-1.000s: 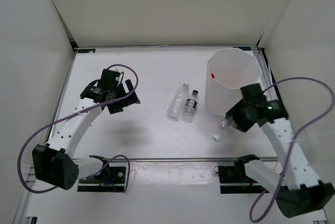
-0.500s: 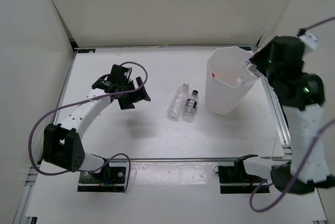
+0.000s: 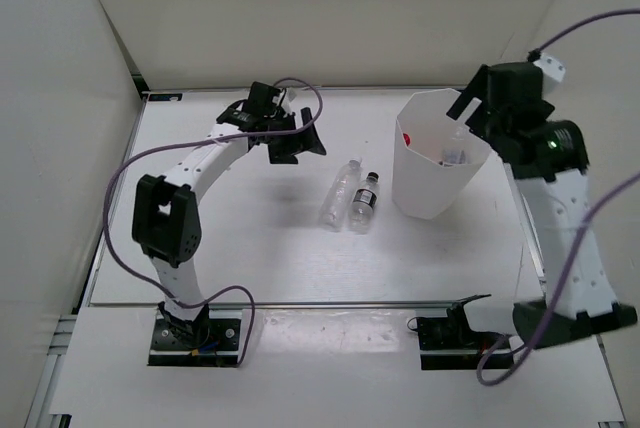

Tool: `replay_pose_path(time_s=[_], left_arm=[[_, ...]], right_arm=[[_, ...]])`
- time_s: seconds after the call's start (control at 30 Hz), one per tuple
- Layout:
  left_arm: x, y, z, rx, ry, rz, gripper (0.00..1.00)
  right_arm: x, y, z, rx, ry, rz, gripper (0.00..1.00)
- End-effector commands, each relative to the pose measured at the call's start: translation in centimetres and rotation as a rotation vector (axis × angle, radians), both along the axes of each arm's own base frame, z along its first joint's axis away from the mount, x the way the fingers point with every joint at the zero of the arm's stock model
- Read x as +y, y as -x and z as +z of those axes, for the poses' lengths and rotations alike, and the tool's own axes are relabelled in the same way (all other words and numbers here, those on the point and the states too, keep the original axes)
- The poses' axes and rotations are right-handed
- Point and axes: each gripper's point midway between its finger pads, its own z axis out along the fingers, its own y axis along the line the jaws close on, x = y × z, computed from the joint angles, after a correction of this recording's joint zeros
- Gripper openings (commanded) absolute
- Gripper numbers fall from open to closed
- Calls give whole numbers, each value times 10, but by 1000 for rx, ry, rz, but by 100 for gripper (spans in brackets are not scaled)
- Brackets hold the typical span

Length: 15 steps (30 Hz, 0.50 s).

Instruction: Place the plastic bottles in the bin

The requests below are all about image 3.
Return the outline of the bottle with blue-white label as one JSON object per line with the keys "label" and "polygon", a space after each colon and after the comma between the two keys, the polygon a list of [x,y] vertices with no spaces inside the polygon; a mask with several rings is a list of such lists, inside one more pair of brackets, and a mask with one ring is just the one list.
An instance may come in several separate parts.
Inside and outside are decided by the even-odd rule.
{"label": "bottle with blue-white label", "polygon": [[438,164],[445,167],[470,164],[466,148],[468,136],[469,130],[465,126],[458,126],[445,140]]}

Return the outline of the clear bottle white cap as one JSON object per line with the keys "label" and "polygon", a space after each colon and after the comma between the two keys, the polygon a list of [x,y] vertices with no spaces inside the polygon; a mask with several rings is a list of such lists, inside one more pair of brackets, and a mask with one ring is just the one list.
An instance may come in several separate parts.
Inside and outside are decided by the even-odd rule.
{"label": "clear bottle white cap", "polygon": [[339,169],[319,211],[321,226],[333,231],[341,230],[361,173],[362,159],[359,157],[351,158]]}

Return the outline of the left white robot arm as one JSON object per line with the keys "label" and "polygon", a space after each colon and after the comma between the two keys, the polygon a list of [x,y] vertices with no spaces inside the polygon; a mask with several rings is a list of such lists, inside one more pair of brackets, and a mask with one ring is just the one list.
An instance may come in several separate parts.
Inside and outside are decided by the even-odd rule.
{"label": "left white robot arm", "polygon": [[205,143],[161,175],[145,175],[136,186],[132,238],[154,266],[165,294],[163,315],[176,323],[175,336],[188,348],[206,343],[207,302],[197,281],[194,256],[202,239],[199,203],[214,182],[256,145],[268,146],[272,164],[296,164],[296,156],[326,149],[308,107],[296,114],[270,104],[247,110],[246,100],[216,118]]}

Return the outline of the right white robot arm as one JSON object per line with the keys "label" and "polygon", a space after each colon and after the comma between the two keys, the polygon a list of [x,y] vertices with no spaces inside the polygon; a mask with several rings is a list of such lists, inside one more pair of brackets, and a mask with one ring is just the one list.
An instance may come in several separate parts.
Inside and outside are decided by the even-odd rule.
{"label": "right white robot arm", "polygon": [[544,297],[513,308],[517,335],[534,349],[633,326],[636,309],[619,301],[590,226],[589,158],[580,128],[554,120],[545,99],[559,70],[531,62],[483,65],[449,108],[453,120],[472,100],[465,124],[510,167],[529,209],[546,280]]}

